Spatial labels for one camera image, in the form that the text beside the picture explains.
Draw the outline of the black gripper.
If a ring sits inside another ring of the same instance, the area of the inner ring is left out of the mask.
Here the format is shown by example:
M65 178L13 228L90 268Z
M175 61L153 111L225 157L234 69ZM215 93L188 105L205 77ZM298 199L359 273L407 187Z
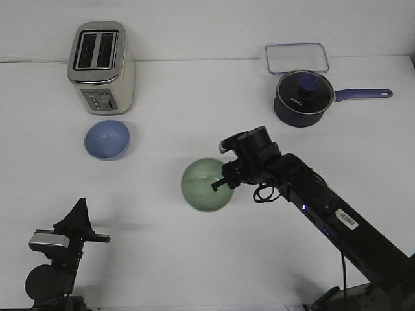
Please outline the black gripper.
M241 184L259 184L259 165L255 161L236 159L222 165L223 178L211 184L214 192L220 187L235 189Z
M37 229L35 233L65 235L70 239L70 242L68 248L44 252L36 251L43 253L48 259L64 259L67 257L79 259L82 257L85 242L109 243L111 240L110 235L94 232L88 215L86 198L80 198L67 216L54 224L53 228L55 230Z

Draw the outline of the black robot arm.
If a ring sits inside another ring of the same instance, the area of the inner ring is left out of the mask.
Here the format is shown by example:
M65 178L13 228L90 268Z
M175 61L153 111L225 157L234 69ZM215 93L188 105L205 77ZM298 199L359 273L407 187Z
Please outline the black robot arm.
M324 179L294 154L282 154L263 126L237 133L219 144L237 159L222 166L212 184L273 187L368 279L367 284L328 290L312 310L413 310L414 257L407 256L333 192Z
M25 291L34 301L32 309L88 310L82 296L71 295L84 243L109 241L110 235L94 232L85 198L80 198L52 229L35 230L28 246L43 253L51 263L35 267L26 278Z

